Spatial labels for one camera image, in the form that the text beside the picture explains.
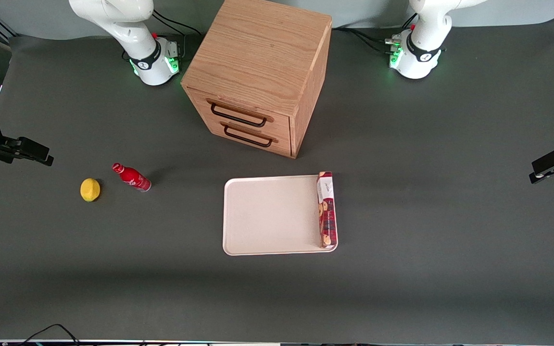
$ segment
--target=gray wall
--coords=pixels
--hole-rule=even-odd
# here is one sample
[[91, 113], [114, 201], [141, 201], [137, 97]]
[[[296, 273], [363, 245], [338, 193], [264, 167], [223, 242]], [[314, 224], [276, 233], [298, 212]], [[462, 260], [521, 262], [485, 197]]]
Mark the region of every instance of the gray wall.
[[[411, 15], [407, 0], [275, 0], [332, 15], [334, 26], [400, 25]], [[223, 0], [154, 0], [163, 15], [206, 31]], [[475, 7], [452, 11], [455, 26], [520, 25], [554, 18], [554, 0], [488, 0]], [[105, 35], [97, 26], [78, 18], [68, 0], [0, 0], [0, 18], [18, 33], [51, 39]], [[171, 30], [154, 19], [152, 31]]]

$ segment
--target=wooden cabinet top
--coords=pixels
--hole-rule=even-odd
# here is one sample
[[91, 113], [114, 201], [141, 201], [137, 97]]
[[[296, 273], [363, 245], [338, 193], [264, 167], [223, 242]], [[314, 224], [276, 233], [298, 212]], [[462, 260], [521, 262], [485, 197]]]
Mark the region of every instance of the wooden cabinet top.
[[331, 27], [329, 15], [225, 0], [181, 83], [236, 106], [292, 116]]

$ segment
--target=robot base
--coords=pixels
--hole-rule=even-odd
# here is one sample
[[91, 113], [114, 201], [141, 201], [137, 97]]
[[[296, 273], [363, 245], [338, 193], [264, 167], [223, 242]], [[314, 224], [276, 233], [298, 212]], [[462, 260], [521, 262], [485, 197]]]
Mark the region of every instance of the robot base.
[[[404, 30], [401, 33], [392, 36], [393, 41], [398, 40], [399, 42], [405, 42], [407, 36], [412, 31], [410, 29]], [[391, 55], [390, 58], [390, 68], [394, 68], [404, 77], [410, 79], [420, 79], [426, 77], [435, 66], [437, 66], [437, 59], [440, 56], [441, 50], [438, 51], [435, 56], [430, 57], [426, 62], [420, 62], [416, 59], [416, 56], [411, 53], [407, 47], [397, 51], [396, 55]]]
[[167, 41], [163, 37], [158, 37], [156, 41], [161, 46], [161, 53], [150, 69], [142, 70], [130, 61], [134, 68], [134, 73], [140, 77], [143, 83], [150, 86], [163, 85], [163, 83], [169, 81], [179, 71], [176, 42]]

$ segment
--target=wooden drawer cabinet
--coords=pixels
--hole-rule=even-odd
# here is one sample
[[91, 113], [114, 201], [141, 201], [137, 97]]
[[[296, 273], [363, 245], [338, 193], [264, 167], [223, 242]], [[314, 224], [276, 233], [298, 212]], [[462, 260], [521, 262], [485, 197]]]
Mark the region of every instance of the wooden drawer cabinet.
[[330, 16], [225, 0], [182, 86], [213, 134], [296, 158], [326, 74]]

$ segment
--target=red bottle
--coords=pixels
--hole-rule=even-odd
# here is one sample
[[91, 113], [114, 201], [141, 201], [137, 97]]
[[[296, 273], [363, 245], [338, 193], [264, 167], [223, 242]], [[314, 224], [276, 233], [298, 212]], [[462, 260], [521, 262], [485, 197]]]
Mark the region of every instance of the red bottle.
[[136, 169], [115, 163], [113, 171], [119, 174], [119, 177], [125, 184], [133, 186], [138, 191], [147, 192], [151, 188], [151, 182], [144, 175], [136, 171]]

